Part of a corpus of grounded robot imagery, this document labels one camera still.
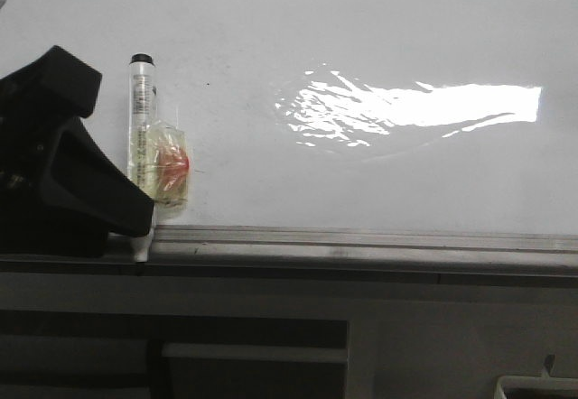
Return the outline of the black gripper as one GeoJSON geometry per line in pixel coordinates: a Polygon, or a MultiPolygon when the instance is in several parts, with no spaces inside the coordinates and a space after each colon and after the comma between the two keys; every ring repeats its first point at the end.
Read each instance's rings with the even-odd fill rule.
{"type": "Polygon", "coordinates": [[[101,81],[58,45],[1,79],[2,253],[100,257],[108,232],[148,234],[153,200],[79,118],[93,114],[101,81]]]}

